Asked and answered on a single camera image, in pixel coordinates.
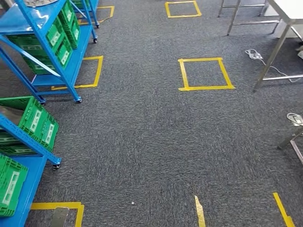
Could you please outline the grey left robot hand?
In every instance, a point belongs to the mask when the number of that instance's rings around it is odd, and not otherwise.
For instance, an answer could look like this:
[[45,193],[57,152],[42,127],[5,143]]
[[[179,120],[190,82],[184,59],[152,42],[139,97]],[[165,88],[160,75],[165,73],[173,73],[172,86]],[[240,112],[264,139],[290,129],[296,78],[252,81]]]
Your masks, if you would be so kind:
[[51,227],[65,227],[69,211],[68,207],[56,207],[51,221]]

